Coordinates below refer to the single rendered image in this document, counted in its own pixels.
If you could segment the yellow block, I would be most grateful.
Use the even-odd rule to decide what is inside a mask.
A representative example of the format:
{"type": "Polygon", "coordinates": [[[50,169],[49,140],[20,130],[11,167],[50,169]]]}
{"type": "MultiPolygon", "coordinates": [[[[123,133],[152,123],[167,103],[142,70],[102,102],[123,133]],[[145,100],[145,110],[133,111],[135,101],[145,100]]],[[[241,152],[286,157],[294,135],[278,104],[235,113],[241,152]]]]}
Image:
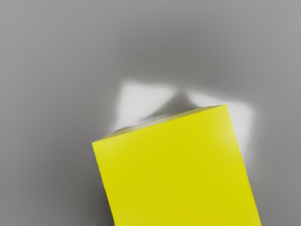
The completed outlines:
{"type": "Polygon", "coordinates": [[[115,226],[261,226],[226,105],[93,144],[115,226]]]}

